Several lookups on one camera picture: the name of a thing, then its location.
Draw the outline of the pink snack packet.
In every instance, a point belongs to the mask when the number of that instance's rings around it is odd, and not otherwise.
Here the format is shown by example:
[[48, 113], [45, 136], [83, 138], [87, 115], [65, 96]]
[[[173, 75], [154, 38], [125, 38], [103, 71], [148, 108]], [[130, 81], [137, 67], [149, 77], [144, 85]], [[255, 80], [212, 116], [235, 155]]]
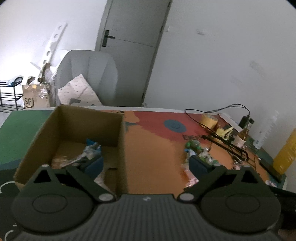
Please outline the pink snack packet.
[[189, 188], [189, 187], [192, 187], [194, 186], [195, 184], [197, 184], [199, 182], [198, 179], [196, 178], [192, 178], [190, 179], [187, 183], [186, 183], [186, 187]]

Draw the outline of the green snack packet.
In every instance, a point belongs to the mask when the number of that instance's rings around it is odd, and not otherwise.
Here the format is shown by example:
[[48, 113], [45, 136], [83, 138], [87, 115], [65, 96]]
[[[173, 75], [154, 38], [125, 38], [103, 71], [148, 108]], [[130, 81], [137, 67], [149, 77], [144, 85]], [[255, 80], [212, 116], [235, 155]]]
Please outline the green snack packet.
[[194, 152], [200, 152], [203, 150], [201, 143], [198, 140], [189, 140], [185, 144], [186, 149], [191, 149]]

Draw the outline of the key bunch with pink charm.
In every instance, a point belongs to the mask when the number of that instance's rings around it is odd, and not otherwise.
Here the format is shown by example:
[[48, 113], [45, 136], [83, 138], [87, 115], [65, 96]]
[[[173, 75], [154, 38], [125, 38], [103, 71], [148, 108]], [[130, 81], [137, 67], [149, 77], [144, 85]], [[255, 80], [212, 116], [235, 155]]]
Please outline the key bunch with pink charm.
[[246, 168], [250, 167], [250, 165], [244, 163], [242, 160], [240, 160], [236, 156], [233, 156], [232, 159], [233, 159], [233, 165], [232, 165], [233, 170], [240, 170], [243, 167], [246, 167]]

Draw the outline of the yellow toy figure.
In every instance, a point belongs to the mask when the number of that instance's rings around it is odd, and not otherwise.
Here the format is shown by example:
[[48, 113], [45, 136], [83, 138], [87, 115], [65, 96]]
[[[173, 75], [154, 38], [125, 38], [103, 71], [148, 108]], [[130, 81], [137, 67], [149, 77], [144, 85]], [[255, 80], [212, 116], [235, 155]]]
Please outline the yellow toy figure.
[[230, 127], [227, 129], [218, 128], [215, 134], [219, 137], [221, 137], [223, 140], [227, 141], [230, 138], [230, 134], [233, 131], [234, 127]]

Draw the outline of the brown glass bottle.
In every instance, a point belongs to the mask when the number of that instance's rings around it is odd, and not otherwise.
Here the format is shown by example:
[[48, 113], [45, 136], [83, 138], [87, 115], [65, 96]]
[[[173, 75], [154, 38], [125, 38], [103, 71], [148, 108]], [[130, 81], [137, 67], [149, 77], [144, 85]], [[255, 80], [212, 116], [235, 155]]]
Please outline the brown glass bottle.
[[238, 135], [234, 138], [233, 145], [238, 148], [243, 148], [249, 134], [249, 129], [244, 128]]

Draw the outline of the brown cardboard box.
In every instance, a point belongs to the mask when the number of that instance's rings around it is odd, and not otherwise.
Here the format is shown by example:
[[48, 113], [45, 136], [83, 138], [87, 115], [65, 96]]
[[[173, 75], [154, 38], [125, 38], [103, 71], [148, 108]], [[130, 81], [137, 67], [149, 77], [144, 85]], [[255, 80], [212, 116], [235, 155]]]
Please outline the brown cardboard box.
[[87, 140], [101, 145], [104, 162], [115, 169], [106, 175], [108, 188], [117, 195], [128, 192], [124, 115], [68, 105], [55, 108], [35, 135], [16, 169], [17, 188], [22, 190], [41, 165], [78, 157]]

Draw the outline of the yellow tape roll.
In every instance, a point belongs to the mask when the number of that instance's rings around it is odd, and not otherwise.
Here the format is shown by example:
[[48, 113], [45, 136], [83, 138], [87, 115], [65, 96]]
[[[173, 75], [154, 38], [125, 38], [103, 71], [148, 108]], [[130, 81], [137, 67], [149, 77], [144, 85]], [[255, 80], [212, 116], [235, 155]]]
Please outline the yellow tape roll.
[[200, 120], [200, 124], [204, 128], [208, 128], [210, 130], [213, 130], [217, 125], [217, 123], [218, 123], [218, 119], [215, 116], [208, 113], [204, 113]]

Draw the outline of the white power strip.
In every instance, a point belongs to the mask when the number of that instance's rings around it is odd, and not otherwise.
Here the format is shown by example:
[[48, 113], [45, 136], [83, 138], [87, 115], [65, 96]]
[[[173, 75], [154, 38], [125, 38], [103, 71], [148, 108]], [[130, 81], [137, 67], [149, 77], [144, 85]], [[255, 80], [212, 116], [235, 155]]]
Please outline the white power strip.
[[224, 121], [226, 121], [229, 125], [231, 125], [232, 127], [234, 127], [234, 129], [237, 131], [237, 132], [241, 132], [242, 131], [242, 128], [238, 125], [238, 123], [236, 121], [234, 121], [234, 119], [229, 116], [228, 114], [226, 113], [219, 113], [218, 114]]

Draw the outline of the clear plastic water bottle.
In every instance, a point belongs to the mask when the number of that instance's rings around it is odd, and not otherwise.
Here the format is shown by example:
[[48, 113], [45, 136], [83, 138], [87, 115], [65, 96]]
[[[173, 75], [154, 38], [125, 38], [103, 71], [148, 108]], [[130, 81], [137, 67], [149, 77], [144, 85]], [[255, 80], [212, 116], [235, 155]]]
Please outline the clear plastic water bottle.
[[270, 117], [268, 117], [262, 125], [260, 126], [259, 132], [255, 135], [253, 146], [255, 149], [260, 150], [269, 137], [269, 135], [272, 132], [272, 129], [274, 128], [277, 119], [278, 119], [279, 112], [275, 111], [274, 114]]

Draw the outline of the black flat box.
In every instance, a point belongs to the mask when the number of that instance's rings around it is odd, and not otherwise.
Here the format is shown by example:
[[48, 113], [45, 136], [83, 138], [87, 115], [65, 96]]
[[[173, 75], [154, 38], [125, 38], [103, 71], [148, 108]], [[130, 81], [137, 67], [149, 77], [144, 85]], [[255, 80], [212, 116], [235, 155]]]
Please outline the black flat box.
[[271, 164], [269, 164], [264, 159], [260, 158], [259, 164], [267, 171], [267, 173], [269, 173], [269, 175], [272, 178], [274, 178], [274, 180], [276, 180], [276, 182], [281, 183], [282, 181], [285, 180], [284, 174], [280, 174], [278, 171], [276, 171], [276, 169], [274, 169], [274, 167]]

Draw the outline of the yellow plastic bag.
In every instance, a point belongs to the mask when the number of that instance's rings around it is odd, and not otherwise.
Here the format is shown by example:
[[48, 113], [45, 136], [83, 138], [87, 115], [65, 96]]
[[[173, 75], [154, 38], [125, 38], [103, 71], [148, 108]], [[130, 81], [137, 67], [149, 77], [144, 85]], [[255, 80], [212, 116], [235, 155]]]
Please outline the yellow plastic bag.
[[285, 171], [295, 160], [295, 142], [296, 130], [294, 128], [285, 145], [282, 147], [282, 149], [273, 160], [273, 168], [281, 175], [285, 173]]

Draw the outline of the white dotted cushion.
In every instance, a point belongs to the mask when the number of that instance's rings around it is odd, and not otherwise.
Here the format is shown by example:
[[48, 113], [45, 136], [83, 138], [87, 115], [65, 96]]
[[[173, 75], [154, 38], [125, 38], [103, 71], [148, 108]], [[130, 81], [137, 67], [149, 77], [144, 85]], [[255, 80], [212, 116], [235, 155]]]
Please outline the white dotted cushion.
[[83, 106], [103, 106], [82, 74], [69, 81], [64, 87], [59, 88], [57, 96], [61, 104], [77, 103]]

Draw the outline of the black metal rack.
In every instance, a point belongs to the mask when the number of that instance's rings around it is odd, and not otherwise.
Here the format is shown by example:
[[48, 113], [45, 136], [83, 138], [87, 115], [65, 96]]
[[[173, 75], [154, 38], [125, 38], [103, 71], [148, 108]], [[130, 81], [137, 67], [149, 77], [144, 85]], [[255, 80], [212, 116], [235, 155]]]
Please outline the black metal rack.
[[23, 77], [18, 76], [12, 80], [1, 80], [1, 113], [12, 113], [24, 110], [19, 101], [23, 98], [22, 93], [16, 92], [16, 87], [22, 84]]

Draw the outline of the white perforated board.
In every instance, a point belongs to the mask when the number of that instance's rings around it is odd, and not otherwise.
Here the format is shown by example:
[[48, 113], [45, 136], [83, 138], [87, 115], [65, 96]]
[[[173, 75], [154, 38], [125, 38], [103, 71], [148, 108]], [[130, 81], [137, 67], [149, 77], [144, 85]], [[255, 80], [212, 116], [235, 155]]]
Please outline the white perforated board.
[[67, 25], [68, 24], [66, 22], [59, 22], [49, 39], [45, 42], [44, 46], [33, 52], [33, 57], [29, 64], [29, 76], [36, 77], [42, 71], [44, 65], [52, 64], [54, 55]]

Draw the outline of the grey door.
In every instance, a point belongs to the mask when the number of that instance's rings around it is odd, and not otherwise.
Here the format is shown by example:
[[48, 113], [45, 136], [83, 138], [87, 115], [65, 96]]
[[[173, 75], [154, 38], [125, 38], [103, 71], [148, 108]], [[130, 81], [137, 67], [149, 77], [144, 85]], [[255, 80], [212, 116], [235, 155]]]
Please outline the grey door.
[[[95, 49], [111, 54], [116, 63], [116, 105], [141, 106], [170, 3], [107, 1]], [[105, 30], [115, 39], [102, 47]]]

